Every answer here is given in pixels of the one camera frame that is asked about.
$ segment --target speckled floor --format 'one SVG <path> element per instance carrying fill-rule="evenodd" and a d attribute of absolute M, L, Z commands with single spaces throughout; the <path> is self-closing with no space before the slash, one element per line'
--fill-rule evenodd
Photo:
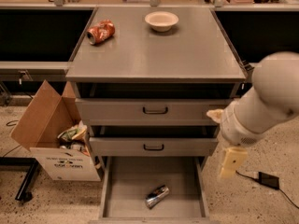
<path fill-rule="evenodd" d="M 0 157 L 18 144 L 9 138 L 9 121 L 17 120 L 24 106 L 0 107 Z M 223 224 L 299 224 L 299 210 L 280 191 L 262 187 L 236 175 L 218 179 L 220 143 L 209 158 L 203 172 L 210 219 Z M 31 157 L 18 147 L 8 157 Z M 299 204 L 299 119 L 281 124 L 268 132 L 259 144 L 249 148 L 249 158 L 239 169 L 244 175 L 256 176 L 258 171 L 280 177 L 281 188 Z M 102 183 L 53 181 L 41 170 L 31 188 L 33 199 L 28 203 L 15 201 L 25 172 L 0 170 L 0 223 L 88 223 L 99 216 Z"/>

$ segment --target cardboard box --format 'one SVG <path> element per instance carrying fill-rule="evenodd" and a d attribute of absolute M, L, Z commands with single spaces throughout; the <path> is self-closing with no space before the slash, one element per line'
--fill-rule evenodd
<path fill-rule="evenodd" d="M 57 135 L 80 121 L 75 99 L 70 83 L 60 95 L 44 81 L 10 136 L 32 152 L 53 180 L 100 181 L 91 157 L 59 148 Z"/>

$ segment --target white bowl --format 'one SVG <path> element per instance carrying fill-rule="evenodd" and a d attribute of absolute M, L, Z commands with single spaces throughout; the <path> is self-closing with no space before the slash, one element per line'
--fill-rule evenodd
<path fill-rule="evenodd" d="M 148 14 L 145 21 L 153 30 L 167 32 L 173 25 L 178 23 L 178 16 L 166 11 L 155 11 Z"/>

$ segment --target drawer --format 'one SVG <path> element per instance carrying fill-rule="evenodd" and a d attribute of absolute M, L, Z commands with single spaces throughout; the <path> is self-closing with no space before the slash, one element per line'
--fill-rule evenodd
<path fill-rule="evenodd" d="M 77 99 L 76 105 L 90 125 L 211 125 L 209 109 L 225 108 L 230 100 L 105 100 Z"/>
<path fill-rule="evenodd" d="M 209 221 L 200 159 L 109 157 L 99 220 L 95 223 L 219 223 Z M 153 208 L 146 196 L 166 185 L 169 194 Z"/>
<path fill-rule="evenodd" d="M 209 156 L 218 126 L 101 126 L 89 142 L 97 156 Z"/>

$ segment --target black metal stand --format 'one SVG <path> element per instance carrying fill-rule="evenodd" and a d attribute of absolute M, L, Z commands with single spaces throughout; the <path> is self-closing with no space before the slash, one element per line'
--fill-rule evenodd
<path fill-rule="evenodd" d="M 30 191 L 27 191 L 32 179 L 39 166 L 38 161 L 34 158 L 10 158 L 4 157 L 0 160 L 0 166 L 6 167 L 29 167 L 26 177 L 23 179 L 18 194 L 15 198 L 17 201 L 30 201 L 33 196 Z"/>

